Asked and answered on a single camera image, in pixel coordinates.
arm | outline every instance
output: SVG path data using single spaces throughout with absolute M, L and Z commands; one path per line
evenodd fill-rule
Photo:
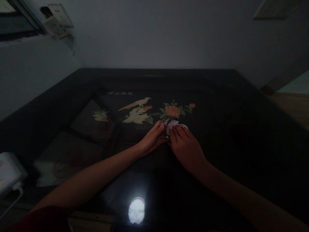
M 176 126 L 170 137 L 169 145 L 184 168 L 240 211 L 258 231 L 309 231 L 303 222 L 213 167 L 188 129 Z
M 164 125 L 158 121 L 138 144 L 78 172 L 44 197 L 31 212 L 45 206 L 63 207 L 69 212 L 76 209 L 134 161 L 166 142 L 160 135 L 163 130 Z

chinese characters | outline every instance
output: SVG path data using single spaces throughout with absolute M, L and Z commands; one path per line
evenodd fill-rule
M 108 95 L 133 95 L 132 92 L 108 92 Z

white cable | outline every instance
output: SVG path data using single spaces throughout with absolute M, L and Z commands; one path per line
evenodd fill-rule
M 6 213 L 12 208 L 12 206 L 22 197 L 23 195 L 23 188 L 21 187 L 21 182 L 17 182 L 14 186 L 13 186 L 13 190 L 19 190 L 20 194 L 19 197 L 13 202 L 13 204 L 10 205 L 9 208 L 7 208 L 7 210 L 1 215 L 0 220 L 6 215 Z

charger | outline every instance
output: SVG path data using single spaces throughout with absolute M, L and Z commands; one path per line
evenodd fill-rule
M 21 198 L 23 194 L 21 185 L 27 176 L 28 173 L 13 153 L 3 152 L 0 154 L 0 198 L 5 197 L 11 191 L 20 191 L 19 197 L 3 213 L 0 219 L 2 219 L 10 208 Z

forearm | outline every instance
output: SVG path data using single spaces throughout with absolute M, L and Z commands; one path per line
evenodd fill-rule
M 272 202 L 207 164 L 200 181 L 240 211 L 258 231 L 308 231 L 309 227 Z
M 88 201 L 143 153 L 133 146 L 78 172 L 44 197 L 31 211 L 48 205 L 75 209 Z

